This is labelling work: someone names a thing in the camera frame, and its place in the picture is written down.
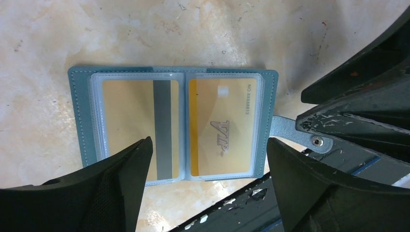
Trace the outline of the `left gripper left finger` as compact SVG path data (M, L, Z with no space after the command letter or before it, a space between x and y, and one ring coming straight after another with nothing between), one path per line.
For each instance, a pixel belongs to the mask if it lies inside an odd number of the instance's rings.
M3 232L133 232L153 155L150 137L86 168L0 191Z

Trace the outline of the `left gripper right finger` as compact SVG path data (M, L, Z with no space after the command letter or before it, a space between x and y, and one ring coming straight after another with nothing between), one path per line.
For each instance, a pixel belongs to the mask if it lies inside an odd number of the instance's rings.
M409 189L347 174L276 138L266 152L285 231L409 231Z

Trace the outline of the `gold credit card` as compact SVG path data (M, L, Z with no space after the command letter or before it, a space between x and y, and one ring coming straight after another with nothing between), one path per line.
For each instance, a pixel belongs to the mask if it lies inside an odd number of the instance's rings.
M108 153L151 137L147 181L179 177L179 83L106 80L102 83Z

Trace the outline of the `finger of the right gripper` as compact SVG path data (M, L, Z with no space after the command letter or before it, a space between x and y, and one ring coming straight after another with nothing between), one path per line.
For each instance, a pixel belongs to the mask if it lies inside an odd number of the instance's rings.
M372 43L305 88L301 101L313 108L296 118L299 131L409 163L409 9Z

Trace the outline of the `blue card holder wallet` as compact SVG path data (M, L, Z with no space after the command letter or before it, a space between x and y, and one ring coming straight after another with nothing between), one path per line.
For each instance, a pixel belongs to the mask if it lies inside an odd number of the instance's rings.
M147 186L259 178L270 137L320 154L333 147L273 114L275 70L73 66L67 74L83 166L150 137Z

